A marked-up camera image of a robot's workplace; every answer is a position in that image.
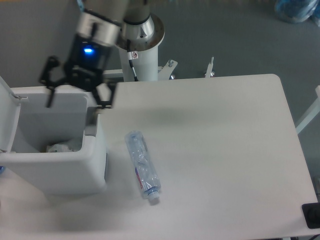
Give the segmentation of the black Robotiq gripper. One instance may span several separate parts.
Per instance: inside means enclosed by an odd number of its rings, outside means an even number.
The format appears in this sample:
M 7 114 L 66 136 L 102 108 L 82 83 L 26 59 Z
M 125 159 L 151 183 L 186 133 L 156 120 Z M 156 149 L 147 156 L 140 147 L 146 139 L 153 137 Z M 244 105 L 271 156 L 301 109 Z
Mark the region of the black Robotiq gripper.
M 111 109 L 118 84 L 114 81 L 102 83 L 103 71 L 111 52 L 111 47 L 76 34 L 68 59 L 63 65 L 65 76 L 58 80 L 52 80 L 52 72 L 61 62 L 57 56 L 49 56 L 38 79 L 49 91 L 45 107 L 52 106 L 56 88 L 68 84 L 91 92 L 98 109 Z

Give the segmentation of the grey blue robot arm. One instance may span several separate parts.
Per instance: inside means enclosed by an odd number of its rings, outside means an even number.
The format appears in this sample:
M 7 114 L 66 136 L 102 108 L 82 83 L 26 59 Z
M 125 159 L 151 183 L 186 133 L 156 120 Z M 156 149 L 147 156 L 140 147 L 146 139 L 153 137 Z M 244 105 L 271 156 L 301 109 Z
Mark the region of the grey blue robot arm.
M 113 47 L 121 57 L 127 82 L 158 80 L 158 57 L 148 53 L 158 48 L 164 28 L 156 22 L 147 0 L 85 0 L 68 57 L 61 63 L 49 56 L 39 82 L 49 90 L 46 107 L 54 101 L 56 89 L 69 85 L 92 94 L 97 106 L 110 108 L 117 83 L 108 82 L 109 100 L 102 100 L 98 86 L 104 81 Z

